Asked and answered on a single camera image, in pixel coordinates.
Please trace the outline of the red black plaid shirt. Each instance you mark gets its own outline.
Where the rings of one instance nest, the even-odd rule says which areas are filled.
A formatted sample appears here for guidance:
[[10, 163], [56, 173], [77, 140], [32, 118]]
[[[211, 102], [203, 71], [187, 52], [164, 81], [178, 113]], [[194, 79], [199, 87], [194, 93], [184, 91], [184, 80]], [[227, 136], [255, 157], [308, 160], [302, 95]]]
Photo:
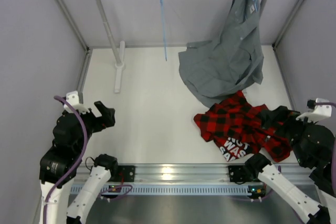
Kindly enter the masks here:
[[200, 135], [213, 142], [227, 162], [256, 154], [263, 148], [275, 162], [289, 157], [291, 147], [281, 132], [291, 111], [285, 106], [269, 110], [266, 105], [252, 106], [242, 91], [215, 103], [194, 116]]

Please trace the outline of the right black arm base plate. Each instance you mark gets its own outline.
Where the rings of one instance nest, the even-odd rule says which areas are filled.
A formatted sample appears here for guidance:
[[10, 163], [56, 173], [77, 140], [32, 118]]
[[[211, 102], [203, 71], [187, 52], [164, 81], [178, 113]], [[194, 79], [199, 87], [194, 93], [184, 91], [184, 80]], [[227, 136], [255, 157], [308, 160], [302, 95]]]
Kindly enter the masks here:
[[232, 183], [241, 185], [250, 182], [259, 182], [259, 179], [253, 172], [248, 170], [244, 165], [228, 166], [229, 180]]

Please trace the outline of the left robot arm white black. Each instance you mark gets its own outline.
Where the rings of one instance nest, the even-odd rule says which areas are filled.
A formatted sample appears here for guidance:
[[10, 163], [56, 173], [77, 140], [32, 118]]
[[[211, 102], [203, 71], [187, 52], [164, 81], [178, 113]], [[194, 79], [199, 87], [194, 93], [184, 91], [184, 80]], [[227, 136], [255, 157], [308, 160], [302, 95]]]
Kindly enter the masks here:
[[91, 109], [80, 112], [69, 106], [57, 119], [51, 148], [40, 160], [40, 223], [85, 223], [102, 186], [117, 179], [117, 158], [100, 154], [94, 159], [90, 175], [75, 202], [67, 205], [70, 190], [92, 134], [115, 125], [115, 110], [101, 101], [94, 103], [101, 113]]

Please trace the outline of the light blue wire hanger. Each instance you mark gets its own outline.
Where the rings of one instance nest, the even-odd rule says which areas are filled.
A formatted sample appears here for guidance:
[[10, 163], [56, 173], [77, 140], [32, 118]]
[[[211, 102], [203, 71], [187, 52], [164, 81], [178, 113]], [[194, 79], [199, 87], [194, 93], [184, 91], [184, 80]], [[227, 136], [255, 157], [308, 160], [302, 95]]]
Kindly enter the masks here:
[[160, 1], [160, 13], [161, 13], [161, 24], [162, 24], [162, 38], [163, 38], [163, 51], [164, 59], [167, 61], [167, 45], [166, 45], [166, 29], [165, 29], [165, 16], [164, 16], [164, 0]]

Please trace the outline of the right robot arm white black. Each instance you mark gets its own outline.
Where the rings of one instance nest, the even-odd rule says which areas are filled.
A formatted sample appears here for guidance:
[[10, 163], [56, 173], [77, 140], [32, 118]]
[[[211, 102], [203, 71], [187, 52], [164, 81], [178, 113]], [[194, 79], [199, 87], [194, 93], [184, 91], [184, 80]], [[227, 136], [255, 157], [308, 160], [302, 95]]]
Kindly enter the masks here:
[[269, 186], [302, 223], [335, 223], [335, 135], [319, 124], [331, 117], [335, 104], [317, 102], [309, 108], [305, 113], [278, 108], [261, 123], [268, 130], [283, 122], [276, 135], [289, 142], [297, 163], [279, 170], [258, 153], [245, 162], [244, 174]]

